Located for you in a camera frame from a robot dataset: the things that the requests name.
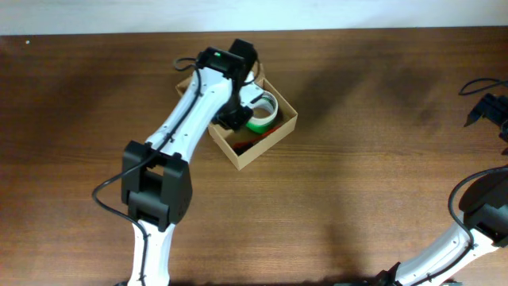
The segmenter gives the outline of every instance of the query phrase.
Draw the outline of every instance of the white background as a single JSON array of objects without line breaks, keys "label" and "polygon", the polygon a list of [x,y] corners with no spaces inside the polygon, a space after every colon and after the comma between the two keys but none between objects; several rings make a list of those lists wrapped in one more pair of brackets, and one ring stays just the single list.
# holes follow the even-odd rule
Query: white background
[{"label": "white background", "polygon": [[0,0],[0,34],[508,25],[508,0]]}]

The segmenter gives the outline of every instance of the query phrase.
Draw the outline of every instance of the wooden table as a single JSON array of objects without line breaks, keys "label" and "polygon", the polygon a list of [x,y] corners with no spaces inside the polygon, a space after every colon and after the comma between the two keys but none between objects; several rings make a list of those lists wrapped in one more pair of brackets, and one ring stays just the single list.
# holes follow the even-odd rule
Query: wooden table
[{"label": "wooden table", "polygon": [[[506,164],[496,126],[462,128],[481,95],[456,94],[470,79],[506,77],[508,28],[2,37],[1,285],[129,277],[132,227],[91,190],[171,113],[187,76],[174,58],[237,37],[299,112],[296,130],[240,172],[203,137],[174,281],[374,276],[450,226],[456,183]],[[125,210],[119,184],[100,196]],[[505,285],[507,261],[500,250],[456,279]]]}]

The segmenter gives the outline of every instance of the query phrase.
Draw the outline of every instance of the tape roll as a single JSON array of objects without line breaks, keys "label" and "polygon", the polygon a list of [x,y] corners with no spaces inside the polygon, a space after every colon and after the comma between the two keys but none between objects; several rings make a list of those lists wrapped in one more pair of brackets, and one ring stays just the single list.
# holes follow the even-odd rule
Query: tape roll
[{"label": "tape roll", "polygon": [[271,128],[271,125],[277,116],[277,111],[279,110],[279,102],[277,102],[275,96],[268,91],[264,91],[264,93],[257,98],[255,102],[251,102],[248,106],[252,110],[255,108],[261,108],[270,113],[270,115],[264,118],[252,116],[247,122],[247,127],[254,132],[259,134],[267,132]]}]

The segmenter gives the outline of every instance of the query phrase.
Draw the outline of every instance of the cardboard box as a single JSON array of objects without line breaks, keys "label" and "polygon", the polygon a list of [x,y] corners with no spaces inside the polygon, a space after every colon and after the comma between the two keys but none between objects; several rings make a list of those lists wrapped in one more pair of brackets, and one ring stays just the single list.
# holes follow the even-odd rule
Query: cardboard box
[{"label": "cardboard box", "polygon": [[[187,78],[176,86],[176,91],[179,93],[180,97],[183,96],[190,82],[191,78]],[[212,123],[208,125],[208,133],[238,170],[241,170],[259,155],[270,149],[273,145],[275,145],[275,143],[279,142],[291,133],[294,130],[296,118],[298,117],[296,110],[291,107],[286,99],[284,99],[284,97],[264,77],[263,72],[260,73],[256,83],[265,91],[270,91],[279,102],[279,110],[274,121],[274,127],[278,127],[277,130],[258,141],[253,147],[243,152],[241,155],[237,155],[235,151],[233,151],[232,147],[235,143],[251,141],[258,138],[260,135],[253,133],[247,127],[243,127],[237,132],[233,132],[232,130],[223,129],[220,125]]]}]

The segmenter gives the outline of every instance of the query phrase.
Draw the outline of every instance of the wooden tabletop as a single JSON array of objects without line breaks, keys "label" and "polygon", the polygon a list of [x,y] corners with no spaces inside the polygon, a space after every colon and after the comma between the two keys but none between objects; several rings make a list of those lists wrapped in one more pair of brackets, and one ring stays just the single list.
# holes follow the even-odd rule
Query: wooden tabletop
[{"label": "wooden tabletop", "polygon": [[[172,61],[237,37],[299,112],[296,130],[241,171],[202,138],[173,281],[374,276],[451,225],[460,180],[506,164],[498,127],[462,127],[481,95],[456,94],[470,79],[506,77],[508,28],[1,37],[1,285],[129,277],[133,229],[91,191],[171,113],[188,76]],[[100,197],[126,210],[119,184]],[[501,249],[455,278],[505,285],[507,262]]]}]

